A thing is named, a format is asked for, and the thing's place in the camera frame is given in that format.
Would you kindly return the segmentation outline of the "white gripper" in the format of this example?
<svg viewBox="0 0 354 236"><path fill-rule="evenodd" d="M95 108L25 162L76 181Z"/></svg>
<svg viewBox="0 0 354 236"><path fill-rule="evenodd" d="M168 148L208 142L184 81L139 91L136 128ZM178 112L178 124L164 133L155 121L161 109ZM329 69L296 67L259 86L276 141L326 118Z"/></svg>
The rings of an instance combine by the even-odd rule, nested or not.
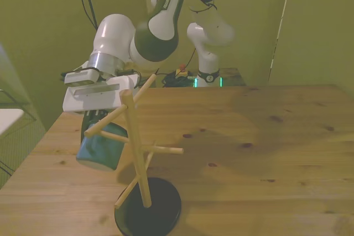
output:
<svg viewBox="0 0 354 236"><path fill-rule="evenodd" d="M63 111L68 113L84 112L84 133L91 124L108 116L109 110L121 106L119 96L121 91L131 90L135 95L138 92L138 88L136 88L138 81L139 75L132 74L111 77L107 81L100 81L93 85L69 87L64 97Z"/></svg>

